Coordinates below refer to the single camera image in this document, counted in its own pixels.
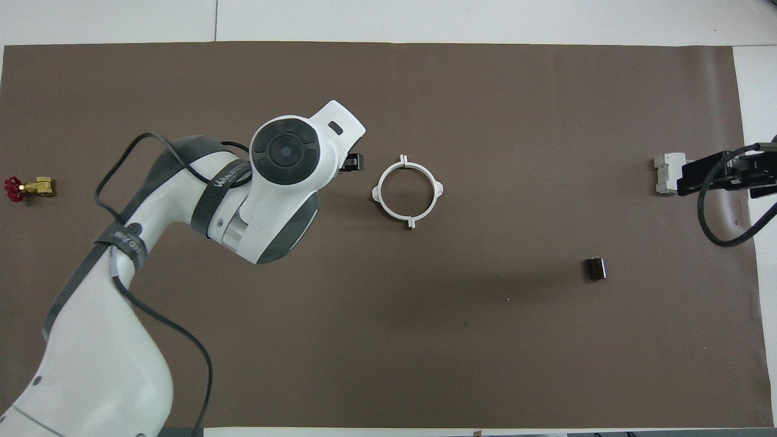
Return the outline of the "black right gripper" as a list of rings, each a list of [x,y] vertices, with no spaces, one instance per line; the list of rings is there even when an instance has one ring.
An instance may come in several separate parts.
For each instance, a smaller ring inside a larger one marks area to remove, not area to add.
[[[702,182],[716,163],[730,151],[722,151],[691,161],[682,166],[682,177],[677,181],[679,196],[701,190]],[[711,180],[710,190],[749,192],[751,198],[776,193],[776,152],[774,149],[732,158]]]

